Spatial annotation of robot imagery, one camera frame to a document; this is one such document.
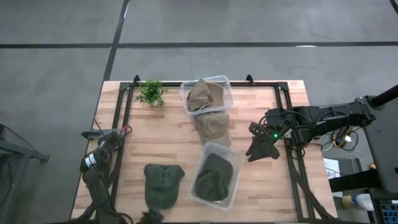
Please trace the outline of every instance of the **fabric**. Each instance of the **fabric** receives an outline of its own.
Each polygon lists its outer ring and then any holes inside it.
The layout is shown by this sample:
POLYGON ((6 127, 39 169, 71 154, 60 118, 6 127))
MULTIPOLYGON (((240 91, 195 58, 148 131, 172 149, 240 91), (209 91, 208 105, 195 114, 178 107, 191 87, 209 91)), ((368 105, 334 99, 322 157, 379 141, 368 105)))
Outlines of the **fabric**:
POLYGON ((195 120, 195 129, 199 132, 202 144, 214 142, 229 147, 231 138, 228 125, 229 115, 225 113, 199 114, 195 120))
POLYGON ((178 165, 148 164, 144 168, 145 202, 149 209, 168 209, 178 198, 180 180, 185 175, 178 165))
POLYGON ((199 79, 187 97, 188 110, 198 111, 224 105, 224 89, 221 85, 199 79))
POLYGON ((232 175, 231 163, 211 153, 195 181, 195 194, 209 202, 224 200, 228 197, 232 175))

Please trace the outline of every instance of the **wire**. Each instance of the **wire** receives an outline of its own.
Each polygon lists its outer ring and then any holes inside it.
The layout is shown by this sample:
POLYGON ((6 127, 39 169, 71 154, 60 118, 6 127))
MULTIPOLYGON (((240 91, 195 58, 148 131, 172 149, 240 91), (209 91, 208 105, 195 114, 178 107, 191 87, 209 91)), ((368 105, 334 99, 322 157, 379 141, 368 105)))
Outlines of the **wire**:
POLYGON ((358 136, 358 133, 356 133, 355 131, 353 131, 353 133, 356 135, 355 145, 351 149, 346 149, 343 146, 341 146, 340 149, 350 152, 350 151, 353 151, 356 148, 356 146, 358 145, 359 136, 358 136))
POLYGON ((124 213, 124 212, 118 212, 118 215, 122 216, 122 217, 126 217, 131 224, 134 224, 134 221, 132 220, 131 216, 129 216, 128 214, 124 213))
POLYGON ((124 134, 124 136, 126 136, 126 135, 132 133, 132 127, 131 127, 130 125, 125 125, 125 126, 123 126, 123 127, 121 128, 121 130, 120 130, 120 135, 122 134, 122 131, 123 131, 123 130, 127 130, 127 128, 129 128, 130 131, 126 131, 126 133, 124 134))
POLYGON ((7 165, 8 165, 8 176, 9 176, 9 180, 10 180, 10 187, 7 190, 6 195, 4 196, 3 200, 0 203, 0 208, 4 205, 4 202, 6 202, 6 199, 8 198, 8 195, 10 194, 10 191, 12 189, 12 172, 11 172, 11 165, 9 161, 6 161, 7 165))
POLYGON ((330 111, 326 111, 326 112, 324 112, 323 114, 321 114, 321 115, 315 120, 315 125, 318 124, 318 122, 320 121, 320 119, 321 119, 322 117, 324 117, 324 115, 329 114, 329 113, 341 113, 342 115, 344 115, 344 116, 346 117, 346 119, 347 119, 347 121, 348 121, 348 115, 347 115, 347 114, 345 114, 345 113, 343 113, 343 112, 341 112, 341 111, 332 111, 332 110, 330 110, 330 111))
POLYGON ((107 146, 107 148, 108 148, 109 155, 110 155, 111 161, 112 161, 112 156, 113 156, 113 155, 112 155, 112 151, 113 151, 113 150, 112 150, 112 147, 111 147, 111 145, 110 145, 110 143, 109 143, 109 139, 105 136, 104 132, 102 131, 100 125, 98 124, 98 122, 97 122, 97 120, 96 120, 95 118, 94 118, 94 122, 95 122, 95 125, 97 125, 99 131, 101 131, 102 136, 105 138, 105 144, 106 144, 106 146, 107 146))
POLYGON ((340 135, 340 136, 338 136, 338 137, 336 137, 336 138, 333 138, 333 137, 332 137, 331 140, 328 141, 328 142, 326 142, 326 143, 324 143, 323 146, 326 145, 326 144, 328 144, 328 143, 331 143, 331 142, 333 142, 333 141, 336 141, 337 139, 343 137, 344 135, 347 135, 347 134, 350 134, 350 133, 352 133, 352 132, 355 132, 355 131, 357 131, 357 130, 360 129, 360 128, 362 128, 362 127, 358 127, 357 129, 352 130, 352 131, 350 131, 350 132, 348 132, 348 133, 343 133, 342 135, 340 135))
MULTIPOLYGON (((297 159, 297 157, 294 157, 294 156, 293 156, 293 151, 294 151, 294 150, 291 150, 291 151, 292 151, 292 157, 293 157, 293 159, 297 159)), ((305 156, 305 150, 304 150, 304 148, 301 148, 301 149, 300 149, 300 152, 301 152, 301 157, 304 158, 304 156, 305 156)))
POLYGON ((289 111, 289 112, 286 112, 286 113, 292 113, 292 114, 297 114, 297 115, 300 115, 302 118, 304 118, 304 120, 306 120, 309 124, 311 124, 312 126, 314 125, 308 118, 306 118, 304 115, 302 115, 302 114, 300 114, 300 113, 298 113, 298 112, 296 112, 296 111, 289 111))
POLYGON ((323 149, 323 145, 321 146, 321 151, 326 152, 333 146, 333 143, 330 143, 330 146, 327 149, 323 149))

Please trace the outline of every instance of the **khaki hat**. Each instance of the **khaki hat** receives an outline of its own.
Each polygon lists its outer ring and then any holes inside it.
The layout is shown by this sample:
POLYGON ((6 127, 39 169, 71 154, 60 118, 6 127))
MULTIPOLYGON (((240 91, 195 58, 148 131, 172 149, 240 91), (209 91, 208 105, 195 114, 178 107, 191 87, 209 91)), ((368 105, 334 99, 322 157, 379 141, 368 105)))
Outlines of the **khaki hat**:
POLYGON ((199 79, 187 97, 188 110, 198 111, 224 105, 224 89, 221 85, 199 79))
POLYGON ((195 121, 202 144, 214 142, 229 147, 231 138, 228 132, 229 115, 225 113, 200 114, 195 121))

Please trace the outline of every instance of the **paper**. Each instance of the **paper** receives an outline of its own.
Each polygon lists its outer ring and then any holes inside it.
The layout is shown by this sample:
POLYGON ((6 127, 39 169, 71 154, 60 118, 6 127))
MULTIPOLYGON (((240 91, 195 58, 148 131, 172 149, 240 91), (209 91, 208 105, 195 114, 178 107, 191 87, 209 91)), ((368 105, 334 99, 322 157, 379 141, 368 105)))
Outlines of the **paper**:
MULTIPOLYGON (((325 164, 326 173, 328 174, 328 179, 332 179, 335 177, 340 177, 340 168, 338 167, 338 161, 334 159, 323 159, 323 163, 325 164)), ((334 192, 332 193, 334 197, 343 197, 342 192, 334 192)))

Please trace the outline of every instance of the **white bottle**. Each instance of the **white bottle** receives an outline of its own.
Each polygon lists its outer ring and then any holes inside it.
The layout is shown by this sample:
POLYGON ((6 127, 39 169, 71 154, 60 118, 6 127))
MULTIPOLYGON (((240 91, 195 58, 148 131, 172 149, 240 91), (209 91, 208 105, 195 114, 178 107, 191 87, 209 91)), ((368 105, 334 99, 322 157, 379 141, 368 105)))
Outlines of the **white bottle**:
POLYGON ((346 195, 343 197, 343 205, 347 209, 373 211, 373 204, 369 194, 346 195))

